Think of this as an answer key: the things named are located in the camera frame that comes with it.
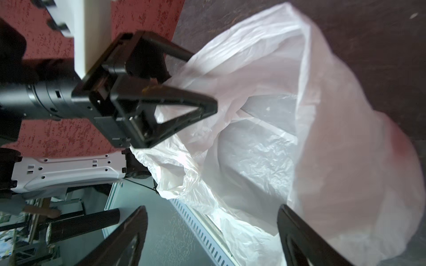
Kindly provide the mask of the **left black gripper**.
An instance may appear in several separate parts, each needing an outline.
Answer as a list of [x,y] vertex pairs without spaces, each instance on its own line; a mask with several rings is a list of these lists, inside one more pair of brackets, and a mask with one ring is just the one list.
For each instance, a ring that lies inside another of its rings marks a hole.
[[147,31],[122,34],[94,69],[79,78],[71,59],[25,61],[25,38],[1,32],[1,144],[18,139],[24,120],[89,120],[116,148],[156,144],[155,106],[138,90],[167,81],[167,55],[194,53]]

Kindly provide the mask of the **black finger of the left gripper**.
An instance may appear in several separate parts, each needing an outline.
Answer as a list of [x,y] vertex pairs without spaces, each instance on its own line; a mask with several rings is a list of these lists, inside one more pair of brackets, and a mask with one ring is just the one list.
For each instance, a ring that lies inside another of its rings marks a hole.
[[110,100],[125,139],[136,149],[152,148],[218,110],[217,100],[208,95],[134,76],[120,76]]

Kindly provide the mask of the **white plastic bag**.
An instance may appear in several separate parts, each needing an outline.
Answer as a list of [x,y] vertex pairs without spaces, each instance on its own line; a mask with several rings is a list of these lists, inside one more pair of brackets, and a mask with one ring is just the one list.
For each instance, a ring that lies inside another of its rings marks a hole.
[[356,266],[406,250],[426,205],[416,151],[294,6],[234,25],[167,85],[213,96],[218,111],[133,153],[162,197],[219,226],[240,265],[285,265],[283,204]]

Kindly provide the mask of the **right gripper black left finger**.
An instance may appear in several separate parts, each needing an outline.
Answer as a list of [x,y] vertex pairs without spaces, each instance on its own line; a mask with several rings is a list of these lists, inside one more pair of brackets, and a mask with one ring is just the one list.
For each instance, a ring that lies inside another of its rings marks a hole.
[[137,266],[139,264],[148,229],[145,206],[138,207],[78,266]]

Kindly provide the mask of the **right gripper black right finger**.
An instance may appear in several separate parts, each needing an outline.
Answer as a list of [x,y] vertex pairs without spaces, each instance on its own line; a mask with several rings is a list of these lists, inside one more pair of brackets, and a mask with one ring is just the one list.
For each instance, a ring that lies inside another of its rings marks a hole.
[[280,206],[277,227],[288,266],[352,266],[288,205]]

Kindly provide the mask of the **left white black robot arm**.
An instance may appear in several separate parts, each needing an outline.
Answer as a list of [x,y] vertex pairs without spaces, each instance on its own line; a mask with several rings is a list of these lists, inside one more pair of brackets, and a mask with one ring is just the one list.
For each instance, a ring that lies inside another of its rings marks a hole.
[[17,141],[23,120],[86,119],[117,152],[51,159],[1,149],[3,198],[147,175],[130,148],[154,147],[217,113],[216,99],[165,85],[165,55],[188,61],[193,54],[153,32],[121,34],[83,78],[72,60],[23,60],[25,51],[25,38],[4,25],[1,144]]

